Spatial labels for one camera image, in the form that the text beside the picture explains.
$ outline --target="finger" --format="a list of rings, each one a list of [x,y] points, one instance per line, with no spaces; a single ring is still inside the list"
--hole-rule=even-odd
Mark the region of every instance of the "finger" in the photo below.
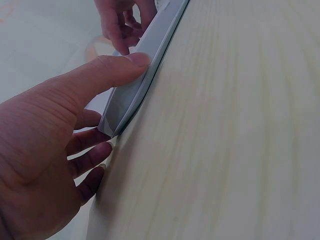
[[[149,62],[149,57],[143,53],[126,57],[102,55],[39,84],[36,91],[78,116],[96,95],[138,78]]]
[[[79,186],[76,187],[79,192],[81,206],[96,194],[104,173],[105,167],[98,166],[92,169]]]
[[[124,15],[125,23],[128,26],[134,29],[142,29],[141,24],[137,22],[137,20],[134,17],[134,11],[132,8],[130,10],[123,12],[123,15]]]
[[[74,133],[65,148],[66,154],[67,156],[74,155],[109,140],[110,137],[99,132],[97,128]]]
[[[102,163],[111,154],[113,146],[109,142],[102,142],[87,151],[82,156],[68,161],[68,167],[72,177],[75,179],[86,171]]]
[[[125,39],[126,37],[130,37],[134,32],[134,29],[130,26],[122,26],[121,27],[122,37]]]
[[[127,37],[125,39],[125,44],[127,44],[128,47],[135,47],[139,42],[139,38],[136,36]]]
[[[154,0],[137,0],[136,4],[140,11],[141,27],[146,31],[151,21],[157,14],[157,8]]]
[[[129,49],[126,46],[121,32],[121,22],[124,17],[119,19],[119,15],[116,11],[116,5],[110,4],[106,0],[94,0],[98,12],[101,16],[101,27],[103,35],[112,41],[114,48],[122,55],[128,55]]]
[[[84,109],[83,112],[77,116],[74,129],[78,130],[86,127],[96,127],[98,126],[100,119],[100,113],[93,110]]]

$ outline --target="light wood surface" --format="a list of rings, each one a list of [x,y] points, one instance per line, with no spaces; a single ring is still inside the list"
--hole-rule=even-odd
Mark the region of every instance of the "light wood surface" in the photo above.
[[[319,0],[190,0],[86,239],[319,240],[319,47]]]

